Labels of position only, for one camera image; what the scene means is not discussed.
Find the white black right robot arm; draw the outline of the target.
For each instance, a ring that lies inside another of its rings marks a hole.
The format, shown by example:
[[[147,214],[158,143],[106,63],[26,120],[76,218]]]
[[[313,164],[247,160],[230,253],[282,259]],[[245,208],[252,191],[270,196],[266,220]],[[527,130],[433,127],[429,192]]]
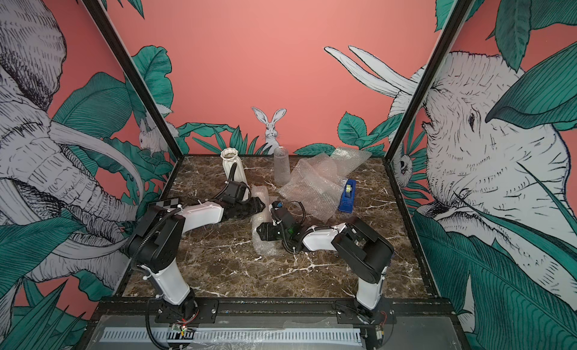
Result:
[[[383,282],[395,253],[388,240],[359,217],[339,225],[304,228],[288,208],[275,201],[270,206],[271,222],[257,225],[262,241],[280,241],[293,255],[302,252],[338,253],[358,278],[353,306],[343,306],[363,324],[385,324],[391,316],[383,300]]]

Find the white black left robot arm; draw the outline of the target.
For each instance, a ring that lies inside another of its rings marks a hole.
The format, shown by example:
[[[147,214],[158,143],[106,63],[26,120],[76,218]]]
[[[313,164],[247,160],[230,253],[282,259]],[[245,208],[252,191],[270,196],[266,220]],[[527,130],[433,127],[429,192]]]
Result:
[[[251,195],[245,182],[235,179],[238,164],[230,169],[224,189],[216,197],[193,205],[179,198],[150,204],[137,228],[123,246],[130,267],[144,274],[161,300],[156,321],[189,324],[199,314],[195,293],[177,266],[177,252],[183,234],[230,219],[246,219],[265,208]]]

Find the tall white ribbed vase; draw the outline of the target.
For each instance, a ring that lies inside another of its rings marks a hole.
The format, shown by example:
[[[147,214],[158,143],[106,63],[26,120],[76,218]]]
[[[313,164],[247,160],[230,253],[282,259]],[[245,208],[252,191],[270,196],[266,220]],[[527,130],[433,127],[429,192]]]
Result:
[[[222,166],[227,176],[227,181],[248,184],[242,160],[235,148],[226,148],[221,151]]]

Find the bubble wrap pile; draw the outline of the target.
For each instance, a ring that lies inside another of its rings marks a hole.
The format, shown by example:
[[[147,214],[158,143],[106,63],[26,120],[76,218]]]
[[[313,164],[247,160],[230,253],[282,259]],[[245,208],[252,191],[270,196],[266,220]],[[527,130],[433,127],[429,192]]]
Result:
[[[327,222],[337,211],[348,175],[371,156],[369,151],[338,147],[331,155],[302,158],[279,194],[288,201],[302,203],[307,214]]]

